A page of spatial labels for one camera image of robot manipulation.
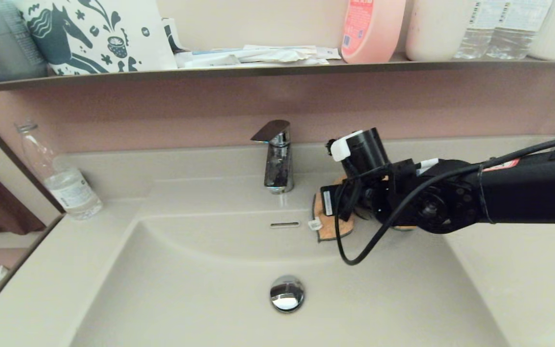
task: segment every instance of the pink lotion bottle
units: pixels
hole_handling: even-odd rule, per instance
[[[342,57],[351,64],[388,62],[399,40],[406,0],[349,0]]]

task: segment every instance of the chrome faucet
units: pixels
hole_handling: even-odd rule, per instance
[[[276,195],[291,191],[295,187],[292,178],[291,124],[285,120],[272,120],[258,130],[251,140],[269,144],[264,186]]]

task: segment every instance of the water bottle label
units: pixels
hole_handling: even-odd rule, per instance
[[[91,187],[89,187],[84,178],[69,187],[53,189],[51,190],[51,194],[53,194],[64,209],[73,209],[74,207],[83,206],[95,196],[95,193],[91,190]]]
[[[537,32],[547,17],[552,0],[512,0],[502,9],[498,27]]]
[[[474,4],[470,29],[494,29],[500,22],[506,0],[481,0]]]

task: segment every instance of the wall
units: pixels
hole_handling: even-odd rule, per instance
[[[176,18],[187,46],[209,49],[338,46],[347,1],[157,3],[163,16]],[[407,26],[408,9],[405,19]],[[0,134],[19,153],[13,123],[25,117],[71,152],[251,145],[254,132],[277,118],[293,123],[297,143],[369,127],[385,138],[555,134],[555,70],[194,79],[0,92]]]

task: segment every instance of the red label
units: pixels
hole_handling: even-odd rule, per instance
[[[350,0],[342,41],[342,53],[345,55],[351,55],[361,46],[372,22],[373,9],[374,0]]]
[[[504,164],[500,164],[498,166],[492,166],[489,169],[484,169],[483,172],[510,169],[511,167],[516,167],[518,164],[519,164],[519,159],[516,159],[510,162],[506,162]]]

